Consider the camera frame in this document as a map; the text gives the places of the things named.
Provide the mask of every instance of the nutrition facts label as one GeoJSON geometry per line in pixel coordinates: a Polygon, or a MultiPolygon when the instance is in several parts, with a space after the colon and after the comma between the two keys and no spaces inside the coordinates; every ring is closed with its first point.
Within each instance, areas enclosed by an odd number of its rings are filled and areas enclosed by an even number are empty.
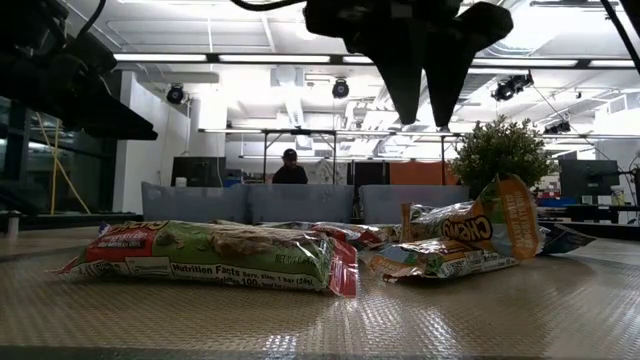
{"type": "Polygon", "coordinates": [[[210,280],[228,285],[259,286],[273,289],[319,290],[326,285],[305,274],[282,274],[269,271],[238,268],[228,265],[196,265],[171,263],[176,279],[210,280]]]}

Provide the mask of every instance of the yellow cable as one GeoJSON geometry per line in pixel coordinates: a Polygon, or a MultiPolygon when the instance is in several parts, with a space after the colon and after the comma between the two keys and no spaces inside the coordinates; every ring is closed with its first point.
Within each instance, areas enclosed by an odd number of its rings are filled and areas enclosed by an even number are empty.
{"type": "Polygon", "coordinates": [[[56,178],[58,177],[58,166],[56,159],[58,158],[58,133],[60,130],[60,120],[56,119],[56,139],[53,145],[53,179],[51,180],[51,215],[56,212],[56,178]]]}
{"type": "MultiPolygon", "coordinates": [[[[51,143],[49,142],[49,138],[47,137],[47,133],[44,131],[44,125],[42,124],[42,118],[40,117],[40,113],[36,112],[36,117],[38,118],[38,122],[40,123],[40,131],[42,132],[42,136],[44,136],[44,141],[47,143],[47,146],[49,147],[49,150],[51,151],[51,143]]],[[[76,191],[76,188],[73,186],[73,183],[71,182],[71,179],[69,179],[69,177],[67,176],[66,171],[64,171],[64,168],[62,167],[62,164],[60,163],[60,160],[58,160],[58,157],[54,156],[53,160],[56,162],[56,165],[58,165],[58,167],[60,168],[60,172],[62,173],[62,176],[64,177],[64,179],[67,181],[67,184],[69,184],[69,187],[71,188],[71,191],[73,192],[73,195],[76,196],[76,199],[78,199],[78,201],[80,202],[80,204],[82,205],[84,210],[87,212],[87,214],[91,215],[91,211],[89,211],[89,208],[87,207],[87,205],[84,203],[84,201],[82,201],[82,199],[80,198],[80,195],[78,195],[78,192],[76,191]]]]}

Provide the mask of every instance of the green leaves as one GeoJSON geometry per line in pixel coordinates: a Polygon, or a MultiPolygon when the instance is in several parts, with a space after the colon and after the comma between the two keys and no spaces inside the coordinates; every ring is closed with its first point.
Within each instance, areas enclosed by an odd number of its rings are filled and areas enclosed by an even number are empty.
{"type": "Polygon", "coordinates": [[[479,195],[499,172],[516,174],[527,186],[536,185],[552,172],[544,141],[536,139],[537,132],[529,129],[530,123],[529,119],[509,122],[500,115],[462,138],[463,146],[458,158],[451,162],[451,169],[471,188],[472,197],[479,195]]]}

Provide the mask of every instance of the glass wall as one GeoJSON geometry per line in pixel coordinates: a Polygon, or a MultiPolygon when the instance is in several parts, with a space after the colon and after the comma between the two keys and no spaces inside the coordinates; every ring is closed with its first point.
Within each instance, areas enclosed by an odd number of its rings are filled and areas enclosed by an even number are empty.
{"type": "Polygon", "coordinates": [[[50,212],[54,191],[56,213],[85,213],[73,189],[91,213],[111,211],[116,141],[57,128],[57,119],[39,115],[42,126],[35,112],[0,98],[0,124],[9,126],[7,139],[0,139],[2,180],[28,188],[22,195],[42,213],[50,212]],[[56,137],[58,160],[71,184],[60,168],[54,172],[53,148],[47,140],[53,147],[56,137]]]}

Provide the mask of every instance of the black cable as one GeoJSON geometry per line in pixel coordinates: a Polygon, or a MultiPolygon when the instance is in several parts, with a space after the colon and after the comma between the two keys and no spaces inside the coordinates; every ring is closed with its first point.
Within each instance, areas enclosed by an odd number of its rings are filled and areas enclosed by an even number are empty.
{"type": "Polygon", "coordinates": [[[249,11],[269,11],[305,2],[306,0],[281,0],[268,4],[252,4],[243,0],[231,0],[232,3],[249,11]]]}
{"type": "Polygon", "coordinates": [[[96,8],[96,11],[93,12],[93,15],[91,15],[89,20],[87,20],[84,26],[80,29],[80,31],[78,32],[78,36],[76,36],[76,38],[81,37],[82,35],[86,34],[89,31],[89,29],[91,29],[93,24],[95,24],[96,20],[98,20],[98,17],[100,16],[100,14],[102,14],[102,10],[104,10],[104,6],[106,4],[107,4],[107,0],[100,0],[100,3],[98,3],[98,7],[96,8]]]}
{"type": "MultiPolygon", "coordinates": [[[[551,103],[549,102],[549,100],[547,100],[547,98],[546,98],[546,97],[545,97],[545,96],[540,92],[540,90],[538,90],[538,88],[537,88],[535,85],[531,85],[531,87],[533,87],[533,88],[536,90],[536,92],[538,92],[538,94],[540,95],[540,97],[542,98],[542,100],[544,100],[544,102],[546,102],[546,103],[547,103],[547,105],[549,105],[549,107],[551,108],[551,110],[553,110],[553,112],[555,112],[555,113],[556,113],[556,115],[558,115],[558,116],[560,117],[560,119],[567,121],[567,120],[564,118],[564,116],[562,116],[562,115],[560,114],[560,112],[559,112],[558,110],[556,110],[556,108],[555,108],[553,105],[551,105],[551,103]]],[[[576,133],[578,133],[579,135],[581,135],[581,134],[580,134],[580,132],[578,132],[578,130],[576,130],[576,128],[574,128],[574,127],[573,127],[573,125],[571,125],[571,123],[570,123],[569,121],[567,121],[567,124],[569,124],[569,127],[571,128],[571,130],[573,130],[573,131],[575,131],[576,133]]],[[[602,155],[602,157],[604,157],[605,159],[607,159],[607,160],[609,160],[609,161],[615,161],[615,160],[611,160],[611,158],[610,158],[610,157],[608,157],[608,156],[607,156],[607,154],[605,154],[604,152],[602,152],[602,150],[598,149],[598,148],[597,148],[597,147],[596,147],[596,146],[595,146],[591,141],[589,141],[586,137],[583,137],[582,139],[583,139],[587,144],[591,145],[591,147],[593,147],[593,149],[594,149],[595,151],[597,151],[600,155],[602,155]]],[[[624,173],[624,172],[625,172],[625,171],[624,171],[624,169],[622,169],[622,168],[620,167],[620,165],[618,165],[618,162],[617,162],[617,161],[616,161],[616,166],[618,166],[618,170],[620,170],[620,172],[621,172],[621,173],[624,173]]],[[[625,174],[623,174],[623,175],[624,175],[625,180],[627,180],[627,185],[629,185],[629,191],[631,191],[631,197],[633,198],[633,204],[634,204],[635,206],[638,206],[638,203],[637,203],[637,201],[636,201],[636,196],[635,196],[635,194],[633,193],[633,188],[631,187],[631,181],[629,180],[629,174],[626,174],[626,173],[625,173],[625,174]]]]}

